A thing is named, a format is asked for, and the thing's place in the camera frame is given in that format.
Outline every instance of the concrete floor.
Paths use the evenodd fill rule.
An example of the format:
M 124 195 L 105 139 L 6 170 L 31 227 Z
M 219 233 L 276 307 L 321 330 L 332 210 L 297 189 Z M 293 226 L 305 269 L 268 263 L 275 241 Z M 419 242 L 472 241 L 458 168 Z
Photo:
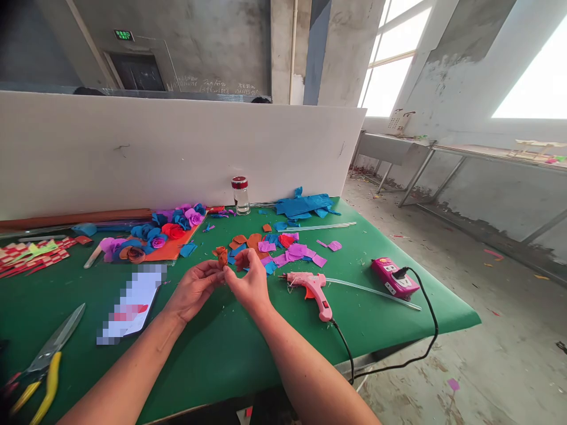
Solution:
M 440 335 L 429 358 L 370 376 L 359 393 L 384 425 L 567 423 L 567 290 L 416 207 L 348 179 L 343 199 L 471 305 L 482 325 Z M 380 364 L 425 352 L 422 341 Z M 454 378 L 460 389 L 447 381 Z

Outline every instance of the green work mat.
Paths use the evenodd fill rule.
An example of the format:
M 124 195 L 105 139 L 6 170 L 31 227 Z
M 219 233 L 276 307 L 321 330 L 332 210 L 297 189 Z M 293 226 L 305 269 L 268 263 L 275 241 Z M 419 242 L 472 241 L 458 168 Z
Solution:
M 328 214 L 300 220 L 302 226 L 357 222 L 346 228 L 299 232 L 299 243 L 326 258 L 321 269 L 314 263 L 296 261 L 286 264 L 268 277 L 270 299 L 282 316 L 297 329 L 332 364 L 348 360 L 338 332 L 318 318 L 315 300 L 304 300 L 305 289 L 288 293 L 286 283 L 277 278 L 282 272 L 324 273 L 327 277 L 386 291 L 370 269 L 373 259 L 390 257 L 398 266 L 411 266 L 420 275 L 439 321 L 439 331 L 452 332 L 480 323 L 476 312 L 441 282 L 354 211 L 343 200 L 334 199 L 342 215 Z M 262 226 L 285 221 L 284 215 L 264 208 L 244 217 L 208 218 L 194 236 L 197 249 L 168 267 L 166 285 L 162 285 L 151 311 L 151 318 L 164 307 L 177 282 L 191 266 L 215 259 L 211 251 L 228 246 L 239 234 L 246 237 L 262 233 Z M 215 228 L 202 232 L 207 223 Z M 98 233 L 94 239 L 117 236 Z M 339 241 L 343 248 L 333 252 L 317 243 Z M 83 319 L 62 350 L 57 395 L 44 423 L 54 423 L 69 410 L 132 345 L 136 336 L 120 344 L 96 346 L 97 330 L 118 304 L 120 290 L 131 279 L 129 264 L 107 264 L 102 255 L 90 269 L 83 268 L 93 247 L 76 245 L 71 257 L 30 276 L 23 274 L 0 280 L 0 338 L 9 345 L 0 360 L 8 376 L 25 370 L 46 340 L 62 321 L 83 302 Z M 277 256 L 278 250 L 272 253 Z M 340 325 L 353 356 L 426 338 L 434 333 L 433 320 L 421 291 L 412 302 L 422 307 L 418 312 L 386 298 L 352 287 L 328 284 L 323 291 Z M 268 346 L 247 312 L 225 286 L 217 289 L 201 312 L 187 325 L 175 344 L 142 410 L 139 423 L 146 423 L 177 412 L 246 395 L 279 383 L 278 371 Z M 42 384 L 18 413 L 28 422 L 45 394 Z

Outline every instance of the chalk writing on wall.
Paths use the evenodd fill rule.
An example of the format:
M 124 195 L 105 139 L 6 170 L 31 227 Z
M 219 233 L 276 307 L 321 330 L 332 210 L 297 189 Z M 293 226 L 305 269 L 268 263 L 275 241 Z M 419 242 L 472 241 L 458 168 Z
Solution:
M 238 89 L 236 89 L 235 94 L 246 94 L 248 96 L 254 96 L 260 92 L 252 84 L 238 83 Z
M 229 90 L 226 88 L 226 83 L 224 83 L 222 80 L 204 79 L 201 82 L 201 87 L 199 88 L 199 92 L 228 94 Z
M 177 81 L 179 81 L 180 88 L 197 87 L 198 85 L 198 78 L 193 76 L 181 76 L 177 78 Z

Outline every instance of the glass bottle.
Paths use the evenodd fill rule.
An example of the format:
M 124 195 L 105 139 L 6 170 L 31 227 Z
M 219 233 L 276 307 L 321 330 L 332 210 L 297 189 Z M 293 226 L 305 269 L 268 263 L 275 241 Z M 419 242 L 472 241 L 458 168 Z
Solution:
M 234 189 L 234 204 L 236 205 L 236 214 L 250 214 L 250 203 L 248 202 L 248 180 L 246 179 L 246 177 L 234 177 L 232 179 L 232 188 Z

